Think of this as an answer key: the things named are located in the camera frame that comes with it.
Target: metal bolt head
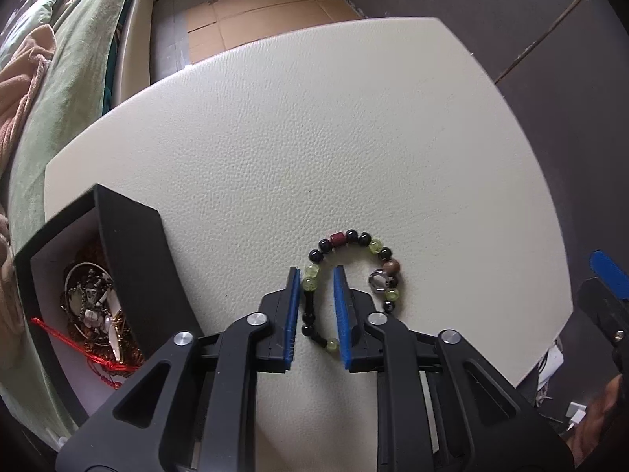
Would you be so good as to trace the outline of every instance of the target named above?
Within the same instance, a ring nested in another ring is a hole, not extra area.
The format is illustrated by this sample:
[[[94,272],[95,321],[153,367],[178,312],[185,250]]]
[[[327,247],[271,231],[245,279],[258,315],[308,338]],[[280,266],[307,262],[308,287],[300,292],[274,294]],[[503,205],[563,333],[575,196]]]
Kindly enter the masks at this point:
[[[194,336],[190,332],[179,332],[172,340],[177,346],[186,346],[193,342]]]
[[[268,320],[269,318],[267,318],[267,315],[263,314],[262,312],[254,312],[253,314],[250,314],[246,317],[246,322],[249,323],[251,326],[260,326],[261,324],[263,325]]]
[[[441,333],[441,340],[448,344],[456,344],[461,340],[461,334],[456,330],[444,330]]]
[[[380,326],[385,324],[389,318],[384,312],[372,312],[369,316],[367,316],[367,321],[372,325]]]

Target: white leather table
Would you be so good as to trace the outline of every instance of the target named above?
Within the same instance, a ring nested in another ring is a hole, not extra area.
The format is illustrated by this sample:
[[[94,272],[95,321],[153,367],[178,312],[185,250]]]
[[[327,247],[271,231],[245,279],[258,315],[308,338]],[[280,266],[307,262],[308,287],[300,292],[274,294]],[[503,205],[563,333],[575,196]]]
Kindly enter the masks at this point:
[[[223,53],[122,103],[46,169],[50,218],[93,183],[159,210],[207,332],[256,309],[324,236],[368,231],[402,264],[399,317],[456,328],[517,383],[570,315],[561,232],[518,122],[438,20],[363,20]],[[345,264],[367,291],[377,263]],[[329,268],[318,324],[336,336]],[[373,470],[375,376],[298,333],[259,380],[259,470]]]

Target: pink towel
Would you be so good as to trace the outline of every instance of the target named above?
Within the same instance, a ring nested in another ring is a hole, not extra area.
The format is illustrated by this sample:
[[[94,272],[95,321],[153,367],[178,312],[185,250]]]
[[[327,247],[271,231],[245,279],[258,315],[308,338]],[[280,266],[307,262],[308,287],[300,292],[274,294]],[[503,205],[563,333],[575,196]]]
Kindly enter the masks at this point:
[[[24,38],[11,61],[0,71],[0,177],[9,163],[24,121],[55,53],[55,34],[42,25]],[[9,245],[9,223],[0,206],[0,367],[10,367],[17,355],[24,319],[18,298]]]

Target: blue gripper pad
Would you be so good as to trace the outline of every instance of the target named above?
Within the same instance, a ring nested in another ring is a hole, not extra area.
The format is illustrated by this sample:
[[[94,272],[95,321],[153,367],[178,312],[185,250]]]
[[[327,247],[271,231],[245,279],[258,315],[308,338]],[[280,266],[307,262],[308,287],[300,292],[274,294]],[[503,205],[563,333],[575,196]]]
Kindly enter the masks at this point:
[[[341,270],[334,268],[334,308],[337,312],[338,342],[340,345],[341,360],[345,368],[349,369],[351,362],[350,325],[343,289],[343,278],[344,275],[342,275]]]
[[[291,362],[295,353],[295,333],[297,331],[297,316],[300,311],[300,285],[301,275],[297,270],[295,279],[291,286],[291,299],[284,325],[284,363],[286,368],[291,368]]]
[[[592,252],[590,268],[616,298],[629,298],[629,277],[603,250]]]

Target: bangle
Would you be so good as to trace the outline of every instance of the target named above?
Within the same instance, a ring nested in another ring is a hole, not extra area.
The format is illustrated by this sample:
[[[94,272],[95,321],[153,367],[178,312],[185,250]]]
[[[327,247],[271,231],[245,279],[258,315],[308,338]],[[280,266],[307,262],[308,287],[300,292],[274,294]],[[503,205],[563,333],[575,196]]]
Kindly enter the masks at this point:
[[[354,229],[350,229],[345,233],[334,233],[329,238],[323,238],[319,241],[319,248],[312,249],[308,253],[308,259],[311,263],[304,268],[304,279],[301,282],[304,298],[306,299],[304,313],[301,317],[304,323],[301,327],[301,333],[330,352],[338,350],[338,340],[325,339],[317,332],[315,327],[315,292],[317,289],[317,275],[320,270],[319,265],[322,263],[325,255],[332,250],[354,243],[360,247],[368,248],[371,253],[377,255],[383,262],[382,267],[371,272],[367,278],[367,282],[374,292],[384,293],[383,310],[386,313],[392,313],[395,310],[395,303],[399,301],[400,297],[400,292],[397,288],[399,283],[397,275],[400,271],[400,264],[397,259],[392,258],[393,252],[390,248],[384,247],[382,241],[372,238],[366,232],[359,235]]]

